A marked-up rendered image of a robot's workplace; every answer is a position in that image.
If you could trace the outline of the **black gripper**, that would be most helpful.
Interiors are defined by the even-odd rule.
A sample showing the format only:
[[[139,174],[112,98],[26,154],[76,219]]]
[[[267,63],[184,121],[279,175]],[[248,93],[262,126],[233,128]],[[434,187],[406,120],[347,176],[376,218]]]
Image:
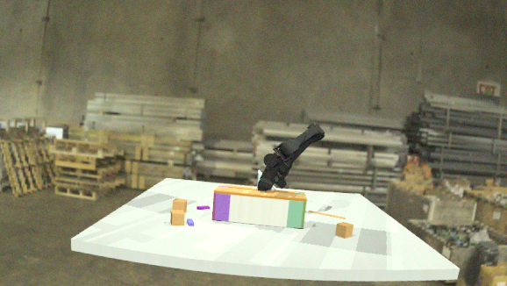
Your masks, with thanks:
[[[278,168],[270,168],[266,167],[263,174],[261,175],[261,179],[258,182],[258,191],[269,191],[273,188],[273,179],[275,175],[278,174]]]

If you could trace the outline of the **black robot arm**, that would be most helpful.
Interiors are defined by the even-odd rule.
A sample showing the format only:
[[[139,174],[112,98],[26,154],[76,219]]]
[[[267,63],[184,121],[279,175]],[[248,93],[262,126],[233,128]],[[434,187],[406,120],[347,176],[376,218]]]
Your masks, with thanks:
[[[307,130],[295,139],[283,141],[274,148],[273,154],[267,154],[264,157],[264,163],[267,167],[278,168],[279,174],[275,175],[273,184],[280,189],[284,189],[287,185],[285,177],[292,168],[293,161],[308,147],[311,143],[321,140],[325,136],[325,131],[318,125],[311,123]],[[279,150],[277,149],[279,148]]]

